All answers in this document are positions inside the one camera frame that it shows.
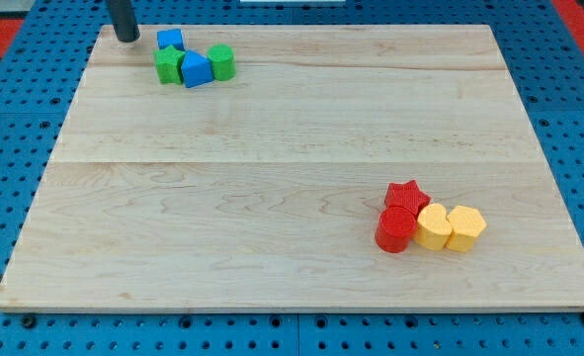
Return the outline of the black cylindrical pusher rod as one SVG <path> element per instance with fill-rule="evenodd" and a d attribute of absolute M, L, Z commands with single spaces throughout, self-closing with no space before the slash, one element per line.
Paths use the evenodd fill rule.
<path fill-rule="evenodd" d="M 106 0 L 108 13 L 117 39 L 121 43 L 133 43 L 139 38 L 139 28 L 130 0 Z"/>

